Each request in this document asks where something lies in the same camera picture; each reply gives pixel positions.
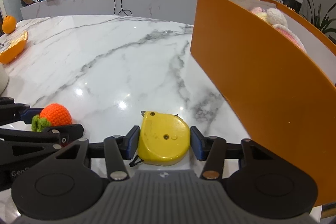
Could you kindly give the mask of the crocheted orange fruit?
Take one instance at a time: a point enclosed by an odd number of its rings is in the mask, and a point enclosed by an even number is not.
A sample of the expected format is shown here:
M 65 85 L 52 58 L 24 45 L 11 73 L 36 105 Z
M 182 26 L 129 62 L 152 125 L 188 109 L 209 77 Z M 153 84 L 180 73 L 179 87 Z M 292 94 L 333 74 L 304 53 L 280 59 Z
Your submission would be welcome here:
M 42 132 L 47 127 L 67 126 L 72 124 L 72 117 L 68 109 L 58 103 L 46 106 L 39 114 L 33 116 L 31 129 Z

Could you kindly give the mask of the yellow tape measure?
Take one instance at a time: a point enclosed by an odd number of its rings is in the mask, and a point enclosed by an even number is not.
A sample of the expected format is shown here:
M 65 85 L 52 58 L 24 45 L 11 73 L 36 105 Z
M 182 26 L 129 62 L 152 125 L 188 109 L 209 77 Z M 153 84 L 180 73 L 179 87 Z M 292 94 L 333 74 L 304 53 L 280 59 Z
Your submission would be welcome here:
M 138 140 L 137 155 L 131 167 L 145 164 L 169 166 L 180 162 L 190 147 L 188 124 L 177 114 L 142 111 L 143 116 Z

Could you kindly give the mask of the crocheted pink white bunny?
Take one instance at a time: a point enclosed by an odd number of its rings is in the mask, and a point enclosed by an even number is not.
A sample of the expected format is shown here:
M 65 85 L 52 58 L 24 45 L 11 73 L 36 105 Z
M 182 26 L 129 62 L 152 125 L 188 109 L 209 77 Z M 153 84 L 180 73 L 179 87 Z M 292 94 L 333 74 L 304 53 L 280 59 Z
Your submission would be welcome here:
M 306 53 L 303 43 L 299 37 L 288 28 L 288 22 L 284 14 L 279 9 L 263 9 L 261 7 L 255 7 L 251 9 L 250 12 L 270 24 L 273 28 L 278 30 L 278 32 L 281 32 L 286 38 Z

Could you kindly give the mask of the white pink bottle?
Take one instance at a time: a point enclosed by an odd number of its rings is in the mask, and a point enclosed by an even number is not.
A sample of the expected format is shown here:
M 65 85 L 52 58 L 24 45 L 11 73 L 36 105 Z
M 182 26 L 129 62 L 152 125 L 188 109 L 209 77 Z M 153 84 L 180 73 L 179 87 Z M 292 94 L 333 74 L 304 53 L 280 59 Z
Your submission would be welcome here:
M 9 81 L 9 77 L 3 67 L 2 64 L 0 64 L 0 94 L 2 94 L 7 87 Z

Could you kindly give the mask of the orange peel piece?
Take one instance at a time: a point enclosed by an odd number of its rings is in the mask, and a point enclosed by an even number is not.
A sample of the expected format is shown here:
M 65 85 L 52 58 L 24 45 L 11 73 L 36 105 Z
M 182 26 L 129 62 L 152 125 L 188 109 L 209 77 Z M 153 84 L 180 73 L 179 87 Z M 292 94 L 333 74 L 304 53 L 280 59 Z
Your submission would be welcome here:
M 1 50 L 1 64 L 11 63 L 25 49 L 29 34 L 23 31 L 21 36 L 12 40 L 4 50 Z

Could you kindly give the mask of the large orange storage box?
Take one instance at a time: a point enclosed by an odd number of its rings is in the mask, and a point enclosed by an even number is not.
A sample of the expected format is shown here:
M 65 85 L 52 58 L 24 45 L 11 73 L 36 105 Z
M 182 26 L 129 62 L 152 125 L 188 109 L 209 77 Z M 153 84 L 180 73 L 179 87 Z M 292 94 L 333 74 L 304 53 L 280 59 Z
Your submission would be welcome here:
M 255 7 L 279 9 L 306 53 Z M 250 137 L 314 178 L 316 205 L 335 201 L 335 45 L 272 0 L 198 0 L 191 54 Z

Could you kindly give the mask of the whole orange fruit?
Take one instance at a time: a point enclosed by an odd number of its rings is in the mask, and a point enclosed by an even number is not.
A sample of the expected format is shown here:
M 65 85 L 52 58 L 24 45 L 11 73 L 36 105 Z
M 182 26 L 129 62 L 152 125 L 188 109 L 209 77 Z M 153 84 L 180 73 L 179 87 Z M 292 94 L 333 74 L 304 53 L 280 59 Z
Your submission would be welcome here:
M 11 15 L 5 16 L 3 23 L 2 23 L 2 30 L 5 34 L 11 34 L 15 31 L 17 26 L 17 20 L 15 17 Z

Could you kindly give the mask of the long white sideboard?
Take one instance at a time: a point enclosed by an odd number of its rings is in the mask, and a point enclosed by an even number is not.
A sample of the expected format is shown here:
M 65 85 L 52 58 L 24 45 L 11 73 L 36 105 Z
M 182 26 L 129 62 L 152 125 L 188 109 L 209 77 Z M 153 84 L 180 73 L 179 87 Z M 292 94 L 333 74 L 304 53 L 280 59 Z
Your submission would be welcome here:
M 21 8 L 23 19 L 64 15 L 131 15 L 194 24 L 197 0 L 46 0 Z

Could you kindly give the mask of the potted green plant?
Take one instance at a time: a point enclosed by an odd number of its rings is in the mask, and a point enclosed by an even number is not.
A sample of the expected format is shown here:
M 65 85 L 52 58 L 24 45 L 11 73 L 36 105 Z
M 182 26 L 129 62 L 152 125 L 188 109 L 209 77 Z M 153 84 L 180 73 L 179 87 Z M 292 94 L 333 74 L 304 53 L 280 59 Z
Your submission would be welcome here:
M 324 16 L 321 15 L 321 4 L 318 8 L 315 8 L 314 0 L 306 0 L 308 5 L 308 18 L 305 15 L 302 15 L 307 21 L 309 21 L 313 26 L 319 29 L 323 34 L 335 34 L 335 27 L 330 25 L 335 22 L 335 18 L 331 18 L 329 13 L 331 13 L 336 6 L 334 3 L 325 13 Z

